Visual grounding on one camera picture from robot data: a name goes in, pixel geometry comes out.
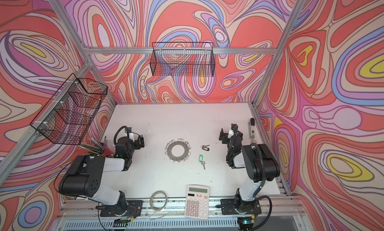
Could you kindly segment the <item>metal disc with keyrings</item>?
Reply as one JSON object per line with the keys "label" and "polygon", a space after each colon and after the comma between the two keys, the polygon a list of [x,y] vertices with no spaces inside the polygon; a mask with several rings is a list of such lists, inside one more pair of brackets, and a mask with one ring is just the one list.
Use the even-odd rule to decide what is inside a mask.
{"label": "metal disc with keyrings", "polygon": [[171,140],[166,144],[165,155],[174,162],[186,161],[191,155],[190,144],[184,139]]}

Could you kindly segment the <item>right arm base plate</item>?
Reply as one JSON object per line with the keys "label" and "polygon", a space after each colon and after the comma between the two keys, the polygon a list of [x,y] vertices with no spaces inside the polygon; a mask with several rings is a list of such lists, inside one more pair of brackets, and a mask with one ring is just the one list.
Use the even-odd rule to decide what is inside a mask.
{"label": "right arm base plate", "polygon": [[221,199],[216,208],[221,209],[223,215],[255,215],[262,213],[259,201],[245,202],[242,200]]}

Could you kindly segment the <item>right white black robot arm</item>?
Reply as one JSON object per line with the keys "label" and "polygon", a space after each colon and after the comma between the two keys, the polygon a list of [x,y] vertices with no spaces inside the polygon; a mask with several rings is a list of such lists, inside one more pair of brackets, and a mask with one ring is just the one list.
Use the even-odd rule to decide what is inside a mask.
{"label": "right white black robot arm", "polygon": [[221,130],[219,141],[227,146],[227,165],[231,169],[245,169],[248,175],[237,189],[233,204],[223,205],[223,208],[229,207],[239,214],[254,212],[260,200],[258,194],[268,182],[280,176],[278,162],[265,144],[243,145],[243,133],[236,124],[232,124],[227,133]]}

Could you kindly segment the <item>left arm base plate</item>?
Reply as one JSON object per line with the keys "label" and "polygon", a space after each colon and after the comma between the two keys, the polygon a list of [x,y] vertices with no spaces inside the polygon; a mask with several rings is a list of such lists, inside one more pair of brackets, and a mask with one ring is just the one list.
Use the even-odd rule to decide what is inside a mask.
{"label": "left arm base plate", "polygon": [[97,209],[101,217],[137,217],[141,215],[143,200],[128,200],[114,206],[100,205]]}

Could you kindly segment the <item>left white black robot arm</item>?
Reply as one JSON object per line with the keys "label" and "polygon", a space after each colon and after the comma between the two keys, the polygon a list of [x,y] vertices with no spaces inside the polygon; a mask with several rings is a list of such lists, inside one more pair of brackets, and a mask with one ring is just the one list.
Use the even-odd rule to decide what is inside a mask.
{"label": "left white black robot arm", "polygon": [[113,139],[115,153],[108,156],[78,156],[71,163],[58,185],[58,193],[97,202],[96,209],[103,217],[135,216],[139,212],[129,208],[125,193],[102,182],[103,174],[126,172],[133,163],[136,150],[145,147],[144,137],[122,126]]}

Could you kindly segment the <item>key with green tag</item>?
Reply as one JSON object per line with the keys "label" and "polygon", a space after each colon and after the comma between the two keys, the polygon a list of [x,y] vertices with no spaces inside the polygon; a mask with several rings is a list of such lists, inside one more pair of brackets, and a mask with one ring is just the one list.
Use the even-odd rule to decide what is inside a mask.
{"label": "key with green tag", "polygon": [[205,170],[206,169],[206,162],[204,160],[204,156],[203,155],[199,155],[199,162],[203,166],[203,169]]}

